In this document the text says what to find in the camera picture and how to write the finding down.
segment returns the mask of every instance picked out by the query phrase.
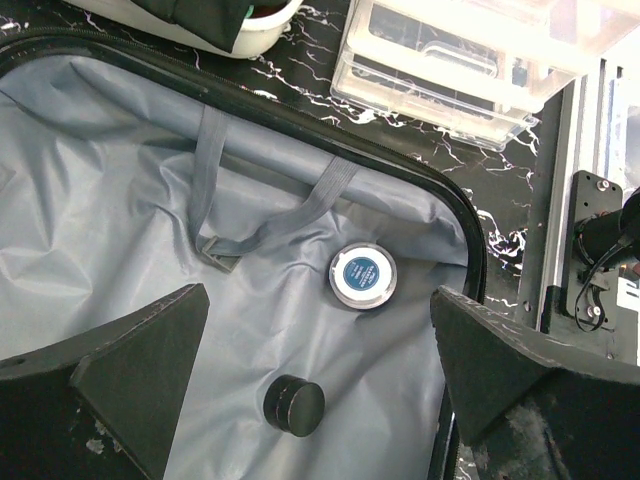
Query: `gray strap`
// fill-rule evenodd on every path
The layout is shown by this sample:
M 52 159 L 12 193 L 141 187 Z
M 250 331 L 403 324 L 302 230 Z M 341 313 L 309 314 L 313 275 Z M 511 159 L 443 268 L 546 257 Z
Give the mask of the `gray strap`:
M 194 172 L 194 194 L 198 194 L 194 198 L 205 201 L 198 202 L 202 208 L 192 205 L 193 208 L 190 210 L 193 211 L 191 218 L 197 221 L 192 231 L 192 235 L 195 234 L 196 248 L 209 263 L 229 272 L 233 270 L 242 255 L 254 251 L 272 238 L 300 230 L 327 213 L 349 185 L 358 166 L 334 157 L 307 200 L 297 209 L 271 217 L 244 240 L 236 241 L 219 237 L 206 239 L 200 235 L 200 230 L 213 205 L 215 181 L 226 135 L 226 125 L 224 114 L 209 107 L 205 109 L 196 147 L 196 171 Z

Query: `plastic storage box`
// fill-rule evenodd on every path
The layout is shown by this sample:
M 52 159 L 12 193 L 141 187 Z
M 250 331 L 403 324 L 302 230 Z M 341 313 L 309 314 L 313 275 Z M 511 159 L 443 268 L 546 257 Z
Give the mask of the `plastic storage box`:
M 347 43 L 378 63 L 496 102 L 498 112 L 539 112 L 640 24 L 604 3 L 624 2 L 360 0 Z
M 367 31 L 367 36 L 396 45 L 401 51 L 415 52 L 405 45 L 420 45 L 434 32 L 410 17 L 374 1 L 360 0 L 352 4 L 347 29 L 333 77 L 334 96 L 376 111 L 399 112 L 442 126 L 452 138 L 496 151 L 538 123 L 525 109 L 468 94 L 447 82 L 443 85 L 430 81 L 425 78 L 429 78 L 426 73 L 430 70 L 425 71 L 424 62 L 416 64 L 398 54 L 386 55 L 376 42 L 363 39 L 362 33 Z M 435 35 L 457 41 L 444 31 Z M 482 49 L 480 45 L 473 48 Z

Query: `jar lid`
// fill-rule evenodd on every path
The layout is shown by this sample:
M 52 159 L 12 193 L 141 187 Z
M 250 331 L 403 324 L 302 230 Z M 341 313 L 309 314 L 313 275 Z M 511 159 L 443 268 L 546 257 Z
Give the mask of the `jar lid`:
M 278 377 L 267 390 L 263 404 L 271 426 L 296 437 L 309 436 L 318 428 L 324 408 L 322 388 L 293 375 Z
M 329 283 L 345 305 L 369 310 L 385 303 L 393 294 L 398 272 L 393 257 L 374 243 L 354 243 L 334 257 Z

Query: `black round knob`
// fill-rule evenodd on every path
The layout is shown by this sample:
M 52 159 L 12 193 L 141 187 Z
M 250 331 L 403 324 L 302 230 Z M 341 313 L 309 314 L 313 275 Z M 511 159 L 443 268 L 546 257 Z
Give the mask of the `black round knob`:
M 296 437 L 311 435 L 324 416 L 324 392 L 292 375 L 278 377 L 267 390 L 264 416 L 278 430 Z

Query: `blue label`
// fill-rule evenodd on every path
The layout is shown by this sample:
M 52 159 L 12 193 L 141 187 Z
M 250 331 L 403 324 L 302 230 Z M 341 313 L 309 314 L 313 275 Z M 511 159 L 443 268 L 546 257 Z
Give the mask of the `blue label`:
M 344 281 L 354 290 L 369 290 L 379 278 L 378 265 L 369 258 L 354 258 L 344 269 Z

